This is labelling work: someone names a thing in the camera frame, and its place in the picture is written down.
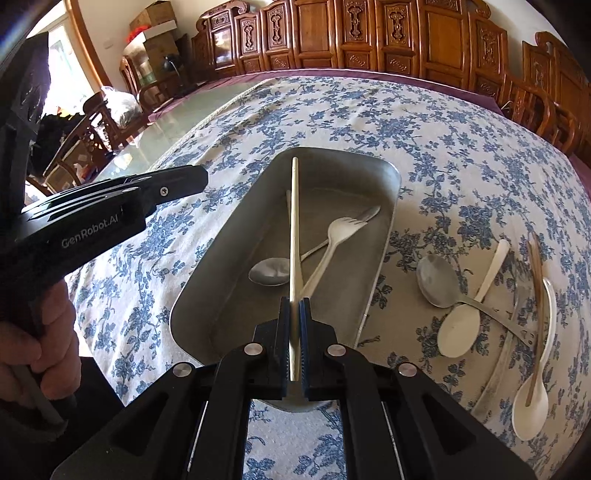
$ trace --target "table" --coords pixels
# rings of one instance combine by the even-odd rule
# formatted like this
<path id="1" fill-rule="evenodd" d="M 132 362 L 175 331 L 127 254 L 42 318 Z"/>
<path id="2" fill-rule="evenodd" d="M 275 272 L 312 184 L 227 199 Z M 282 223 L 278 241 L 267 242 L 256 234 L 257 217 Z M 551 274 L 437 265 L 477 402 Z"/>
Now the table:
<path id="1" fill-rule="evenodd" d="M 492 373 L 504 330 L 483 317 L 469 353 L 442 357 L 436 335 L 448 310 L 420 296 L 417 261 L 443 255 L 474 295 L 497 241 L 506 238 L 512 252 L 485 302 L 509 313 L 518 267 L 527 266 L 528 232 L 539 233 L 559 309 L 544 372 L 550 414 L 532 441 L 515 437 L 512 401 L 532 371 L 531 356 L 516 344 L 485 425 L 539 478 L 549 478 L 591 413 L 589 198 L 567 158 L 541 138 L 495 113 L 414 86 L 331 77 L 266 80 L 197 124 L 152 165 L 199 163 L 210 184 L 200 195 L 160 207 L 145 232 L 69 278 L 79 327 L 119 396 L 129 402 L 172 364 L 190 360 L 168 327 L 175 298 L 258 174 L 277 153 L 298 145 L 374 155 L 401 172 L 390 248 L 360 350 L 391 367 L 414 362 L 465 408 Z M 535 330 L 532 310 L 530 301 L 519 321 Z M 339 415 L 335 405 L 287 414 L 254 402 L 245 478 L 345 478 Z"/>
<path id="2" fill-rule="evenodd" d="M 95 181 L 115 179 L 147 171 L 197 123 L 234 96 L 256 85 L 245 82 L 197 92 L 134 138 L 97 176 Z"/>

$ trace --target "cardboard box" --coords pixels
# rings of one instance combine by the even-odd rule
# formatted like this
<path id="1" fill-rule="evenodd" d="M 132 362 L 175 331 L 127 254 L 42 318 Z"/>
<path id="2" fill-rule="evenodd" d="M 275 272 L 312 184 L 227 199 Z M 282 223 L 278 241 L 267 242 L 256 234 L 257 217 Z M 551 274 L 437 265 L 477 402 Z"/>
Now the cardboard box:
<path id="1" fill-rule="evenodd" d="M 163 63 L 164 57 L 171 53 L 178 55 L 178 48 L 170 31 L 151 38 L 140 34 L 124 50 L 124 55 L 131 58 L 142 86 L 170 75 L 170 72 L 164 71 Z"/>
<path id="2" fill-rule="evenodd" d="M 129 24 L 130 31 L 142 25 L 155 27 L 170 20 L 176 21 L 173 5 L 170 2 L 158 1 L 144 8 L 142 12 Z"/>

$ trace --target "white wall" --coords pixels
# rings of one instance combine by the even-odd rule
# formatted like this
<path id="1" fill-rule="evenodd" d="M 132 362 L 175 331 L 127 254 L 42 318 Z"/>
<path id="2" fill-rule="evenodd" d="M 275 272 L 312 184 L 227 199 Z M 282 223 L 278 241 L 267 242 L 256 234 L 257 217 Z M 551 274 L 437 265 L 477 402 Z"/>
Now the white wall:
<path id="1" fill-rule="evenodd" d="M 113 87 L 125 91 L 119 73 L 131 22 L 150 0 L 79 0 L 80 11 L 100 62 Z"/>
<path id="2" fill-rule="evenodd" d="M 119 62 L 129 34 L 129 22 L 153 0 L 79 0 L 86 28 L 96 52 L 113 86 L 123 90 Z M 222 0 L 172 0 L 178 20 L 178 32 L 193 37 L 195 23 L 206 10 Z M 271 0 L 253 0 L 251 5 L 261 7 Z M 508 32 L 509 64 L 514 74 L 521 77 L 521 41 L 535 45 L 537 31 L 547 30 L 558 37 L 550 23 L 525 0 L 488 0 L 491 20 Z"/>
<path id="3" fill-rule="evenodd" d="M 518 78 L 523 75 L 522 41 L 535 45 L 535 33 L 539 31 L 548 31 L 562 40 L 550 22 L 525 0 L 485 1 L 491 8 L 491 20 L 507 30 L 509 68 Z"/>

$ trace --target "carved wooden cabinet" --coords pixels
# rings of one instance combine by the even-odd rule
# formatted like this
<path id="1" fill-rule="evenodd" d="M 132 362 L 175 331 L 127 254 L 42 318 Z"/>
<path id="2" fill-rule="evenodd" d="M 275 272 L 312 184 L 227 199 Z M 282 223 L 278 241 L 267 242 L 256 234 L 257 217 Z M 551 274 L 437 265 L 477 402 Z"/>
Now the carved wooden cabinet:
<path id="1" fill-rule="evenodd" d="M 418 77 L 420 35 L 417 0 L 375 0 L 378 71 Z"/>
<path id="2" fill-rule="evenodd" d="M 273 2 L 260 11 L 265 70 L 294 69 L 291 8 L 288 1 Z"/>
<path id="3" fill-rule="evenodd" d="M 259 15 L 248 13 L 235 19 L 237 67 L 240 74 L 264 72 L 262 56 L 261 20 Z"/>
<path id="4" fill-rule="evenodd" d="M 338 67 L 378 70 L 374 0 L 335 0 L 335 11 Z"/>
<path id="5" fill-rule="evenodd" d="M 247 13 L 250 5 L 232 0 L 205 12 L 197 20 L 197 35 L 193 37 L 194 66 L 199 77 L 232 77 L 238 75 L 236 28 L 234 19 Z"/>
<path id="6" fill-rule="evenodd" d="M 468 88 L 499 99 L 508 62 L 507 32 L 470 12 L 470 78 Z"/>

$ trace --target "plastic bag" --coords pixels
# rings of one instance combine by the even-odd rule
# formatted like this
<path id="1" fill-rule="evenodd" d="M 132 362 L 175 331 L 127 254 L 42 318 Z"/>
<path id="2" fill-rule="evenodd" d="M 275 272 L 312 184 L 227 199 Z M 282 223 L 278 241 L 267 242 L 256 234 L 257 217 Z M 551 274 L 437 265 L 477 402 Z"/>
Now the plastic bag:
<path id="1" fill-rule="evenodd" d="M 120 92 L 113 87 L 103 87 L 102 90 L 111 117 L 120 128 L 127 127 L 142 115 L 142 108 L 132 94 Z"/>

